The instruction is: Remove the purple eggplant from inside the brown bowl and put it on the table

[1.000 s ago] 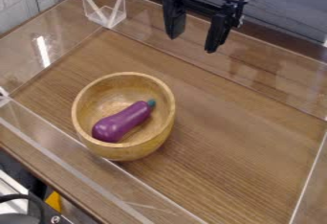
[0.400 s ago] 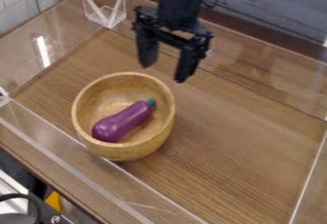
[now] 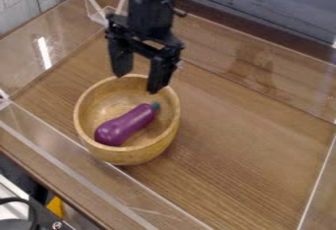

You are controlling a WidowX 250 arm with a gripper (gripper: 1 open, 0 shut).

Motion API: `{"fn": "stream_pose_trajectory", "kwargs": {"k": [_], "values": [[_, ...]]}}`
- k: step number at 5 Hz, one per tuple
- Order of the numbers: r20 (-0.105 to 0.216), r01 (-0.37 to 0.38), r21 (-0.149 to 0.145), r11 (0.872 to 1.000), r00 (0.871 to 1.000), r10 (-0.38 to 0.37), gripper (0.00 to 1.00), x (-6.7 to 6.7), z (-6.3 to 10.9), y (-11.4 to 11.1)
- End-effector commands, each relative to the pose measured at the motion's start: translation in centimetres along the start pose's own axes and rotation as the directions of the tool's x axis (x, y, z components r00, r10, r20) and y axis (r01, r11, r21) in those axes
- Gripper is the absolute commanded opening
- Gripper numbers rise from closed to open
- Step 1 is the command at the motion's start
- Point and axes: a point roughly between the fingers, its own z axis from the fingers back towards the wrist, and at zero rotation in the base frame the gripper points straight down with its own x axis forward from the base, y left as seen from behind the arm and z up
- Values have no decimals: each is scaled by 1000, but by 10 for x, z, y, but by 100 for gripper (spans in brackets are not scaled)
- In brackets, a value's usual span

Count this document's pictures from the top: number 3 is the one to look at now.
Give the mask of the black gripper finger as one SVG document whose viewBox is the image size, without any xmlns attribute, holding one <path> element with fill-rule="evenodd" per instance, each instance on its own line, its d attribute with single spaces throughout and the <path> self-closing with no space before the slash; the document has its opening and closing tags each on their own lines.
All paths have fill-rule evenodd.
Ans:
<svg viewBox="0 0 336 230">
<path fill-rule="evenodd" d="M 134 59 L 133 50 L 125 40 L 110 40 L 110 55 L 114 73 L 121 78 L 131 72 Z"/>
<path fill-rule="evenodd" d="M 179 62 L 179 56 L 155 56 L 151 59 L 150 75 L 147 80 L 147 91 L 151 94 L 155 94 L 161 89 L 170 85 Z"/>
</svg>

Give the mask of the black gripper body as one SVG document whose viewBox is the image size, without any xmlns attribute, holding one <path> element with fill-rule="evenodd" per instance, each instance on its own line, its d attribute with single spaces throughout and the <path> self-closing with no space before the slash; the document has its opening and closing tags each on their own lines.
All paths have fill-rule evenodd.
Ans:
<svg viewBox="0 0 336 230">
<path fill-rule="evenodd" d="M 187 16 L 175 9 L 175 0 L 129 0 L 127 16 L 109 15 L 107 40 L 125 40 L 133 53 L 149 58 L 181 56 L 185 43 L 173 32 L 175 16 Z"/>
</svg>

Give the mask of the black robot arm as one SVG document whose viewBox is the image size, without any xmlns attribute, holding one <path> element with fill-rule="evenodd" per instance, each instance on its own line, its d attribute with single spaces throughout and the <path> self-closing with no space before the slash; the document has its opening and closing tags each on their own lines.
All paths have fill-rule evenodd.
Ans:
<svg viewBox="0 0 336 230">
<path fill-rule="evenodd" d="M 170 85 L 178 69 L 185 42 L 173 32 L 175 0 L 129 0 L 127 15 L 110 14 L 106 38 L 113 71 L 121 78 L 133 71 L 134 54 L 150 60 L 147 91 L 157 93 Z"/>
</svg>

